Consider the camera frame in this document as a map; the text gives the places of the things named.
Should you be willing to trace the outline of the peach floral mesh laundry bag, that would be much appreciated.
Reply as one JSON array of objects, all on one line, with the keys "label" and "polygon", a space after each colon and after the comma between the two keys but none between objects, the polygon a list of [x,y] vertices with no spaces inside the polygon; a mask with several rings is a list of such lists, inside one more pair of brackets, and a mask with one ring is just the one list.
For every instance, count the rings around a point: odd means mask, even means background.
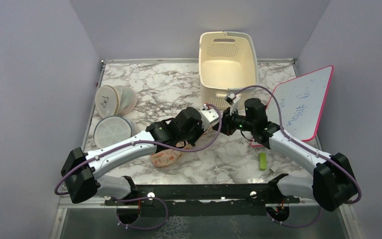
[{"label": "peach floral mesh laundry bag", "polygon": [[[183,149],[190,150],[190,149],[200,147],[200,145],[205,145],[205,143],[202,141],[204,139],[208,138],[207,135],[212,131],[213,130],[211,130],[211,129],[206,131],[200,137],[200,139],[197,140],[197,142],[195,143],[196,146],[192,146],[188,142],[185,142],[185,143],[180,142],[176,145],[176,147],[178,147],[178,148],[182,147]],[[168,167],[168,166],[175,164],[184,154],[185,154],[185,152],[181,152],[181,151],[177,151],[177,150],[173,150],[173,149],[166,149],[166,150],[163,150],[161,152],[150,155],[150,162],[155,167],[164,168],[164,167]]]}]

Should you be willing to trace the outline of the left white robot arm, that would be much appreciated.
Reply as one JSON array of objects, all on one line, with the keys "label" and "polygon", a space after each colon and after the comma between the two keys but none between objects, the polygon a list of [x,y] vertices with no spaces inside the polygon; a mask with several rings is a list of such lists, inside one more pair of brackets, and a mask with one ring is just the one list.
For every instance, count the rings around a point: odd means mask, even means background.
[{"label": "left white robot arm", "polygon": [[69,195],[74,204],[82,203],[96,195],[112,196],[124,204],[136,200],[132,181],[126,178],[105,179],[114,168],[136,158],[156,154],[166,149],[179,152],[198,152],[211,146],[197,148],[196,142],[211,127],[222,126],[222,114],[213,104],[202,110],[187,107],[174,118],[151,123],[145,130],[124,141],[100,150],[83,152],[80,147],[70,151],[62,169],[61,181],[54,189],[56,195]]}]

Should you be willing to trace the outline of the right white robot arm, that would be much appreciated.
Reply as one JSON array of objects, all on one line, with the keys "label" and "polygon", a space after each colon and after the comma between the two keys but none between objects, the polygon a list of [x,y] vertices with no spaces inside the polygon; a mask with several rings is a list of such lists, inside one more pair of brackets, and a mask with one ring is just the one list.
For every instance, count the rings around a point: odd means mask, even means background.
[{"label": "right white robot arm", "polygon": [[341,154],[328,154],[292,137],[280,125],[268,121],[266,106],[259,99],[250,98],[244,103],[245,115],[238,114],[237,96],[225,98],[230,105],[223,113],[221,133],[232,135],[235,131],[249,132],[252,140],[267,149],[273,149],[304,168],[309,177],[284,176],[267,189],[268,198],[275,203],[286,196],[315,200],[327,211],[342,204],[352,203],[360,195],[348,158]]}]

